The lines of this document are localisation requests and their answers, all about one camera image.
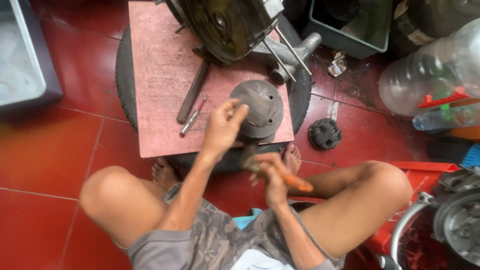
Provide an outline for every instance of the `red tile floor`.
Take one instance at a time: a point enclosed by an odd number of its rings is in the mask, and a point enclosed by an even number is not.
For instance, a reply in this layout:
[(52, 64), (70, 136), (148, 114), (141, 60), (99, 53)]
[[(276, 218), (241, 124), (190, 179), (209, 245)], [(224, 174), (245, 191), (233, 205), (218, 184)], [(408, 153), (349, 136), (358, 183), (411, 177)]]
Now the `red tile floor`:
[[(83, 181), (109, 165), (149, 179), (155, 159), (139, 157), (138, 137), (126, 121), (115, 88), (115, 57), (129, 23), (124, 0), (68, 3), (32, 0), (64, 98), (0, 122), (0, 269), (130, 269), (128, 258), (78, 207)], [(365, 160), (425, 160), (425, 137), (381, 103), (379, 56), (350, 60), (350, 73), (332, 78), (322, 50), (312, 63), (312, 98), (295, 137), (300, 176)], [(372, 68), (363, 69), (366, 63)], [(318, 151), (309, 124), (336, 116), (343, 140)], [(205, 198), (232, 216), (265, 208), (263, 186), (247, 173), (213, 175)], [(237, 200), (231, 200), (235, 194)], [(349, 269), (361, 264), (350, 257)]]

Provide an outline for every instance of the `leg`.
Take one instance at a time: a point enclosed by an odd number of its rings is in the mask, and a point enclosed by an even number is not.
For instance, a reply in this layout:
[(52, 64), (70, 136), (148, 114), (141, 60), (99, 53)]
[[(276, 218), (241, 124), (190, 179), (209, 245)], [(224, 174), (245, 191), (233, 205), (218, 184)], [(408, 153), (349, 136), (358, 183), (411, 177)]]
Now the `leg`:
[(80, 206), (122, 247), (129, 247), (138, 237), (154, 230), (168, 208), (160, 199), (166, 192), (163, 183), (172, 183), (175, 178), (164, 159), (159, 158), (158, 163), (159, 169), (152, 169), (154, 177), (162, 176), (157, 177), (159, 184), (112, 166), (94, 173), (82, 187)]
[(379, 161), (306, 180), (314, 186), (310, 196), (327, 200), (300, 212), (300, 216), (317, 242), (335, 258), (365, 241), (411, 199), (413, 192), (400, 169)]

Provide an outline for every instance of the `hand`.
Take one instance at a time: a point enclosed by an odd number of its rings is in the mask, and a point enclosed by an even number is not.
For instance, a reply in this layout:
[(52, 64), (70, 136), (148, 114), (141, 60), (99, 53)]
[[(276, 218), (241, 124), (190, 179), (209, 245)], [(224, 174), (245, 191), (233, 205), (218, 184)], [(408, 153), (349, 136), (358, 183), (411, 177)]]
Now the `hand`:
[(240, 125), (247, 117), (248, 105), (239, 104), (240, 100), (230, 98), (216, 108), (208, 119), (202, 152), (212, 155), (216, 162), (232, 147)]
[[(289, 174), (289, 171), (278, 153), (259, 154), (255, 156), (255, 159), (259, 162), (261, 176), (265, 178), (265, 199), (267, 205), (272, 209), (288, 205), (288, 187), (280, 175)], [(256, 185), (256, 177), (257, 175), (254, 174), (250, 178), (252, 185)]]

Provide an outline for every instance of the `orange tool handle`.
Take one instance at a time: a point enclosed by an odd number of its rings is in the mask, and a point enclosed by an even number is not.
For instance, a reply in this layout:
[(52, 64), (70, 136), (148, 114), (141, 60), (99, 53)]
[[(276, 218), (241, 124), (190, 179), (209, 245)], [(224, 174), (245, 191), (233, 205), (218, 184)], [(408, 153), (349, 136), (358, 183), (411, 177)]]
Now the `orange tool handle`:
[(290, 175), (283, 175), (283, 181), (287, 183), (287, 185), (296, 188), (301, 191), (311, 192), (313, 190), (312, 184), (309, 182), (301, 179), (300, 177), (290, 174)]

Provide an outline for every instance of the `bare foot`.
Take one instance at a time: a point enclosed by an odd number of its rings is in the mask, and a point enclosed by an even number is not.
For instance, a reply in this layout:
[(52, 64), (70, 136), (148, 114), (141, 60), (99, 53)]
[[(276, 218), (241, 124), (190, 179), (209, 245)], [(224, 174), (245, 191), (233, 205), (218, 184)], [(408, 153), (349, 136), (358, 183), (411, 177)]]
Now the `bare foot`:
[(293, 175), (297, 175), (301, 165), (301, 155), (298, 147), (293, 144), (288, 145), (283, 153), (283, 162)]
[(159, 157), (155, 165), (153, 165), (152, 176), (153, 182), (166, 190), (169, 190), (176, 183), (180, 182), (180, 177), (178, 177), (175, 170), (163, 157)]

